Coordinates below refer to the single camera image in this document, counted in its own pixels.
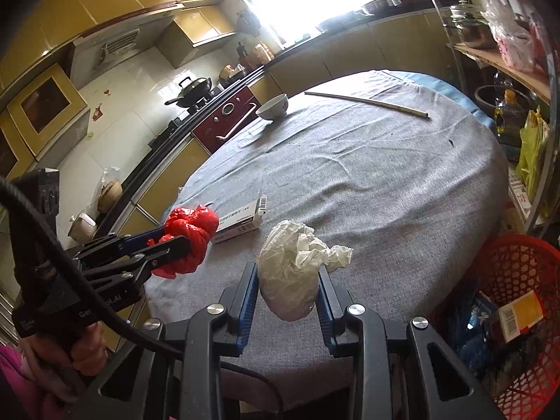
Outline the left hand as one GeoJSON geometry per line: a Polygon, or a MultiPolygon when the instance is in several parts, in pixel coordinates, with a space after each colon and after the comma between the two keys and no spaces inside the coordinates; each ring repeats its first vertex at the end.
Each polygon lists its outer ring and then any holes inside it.
{"type": "Polygon", "coordinates": [[[45,363],[72,368],[84,376],[97,376],[108,360],[100,321],[84,328],[69,351],[43,335],[21,338],[20,345],[27,353],[35,354],[45,363]]]}

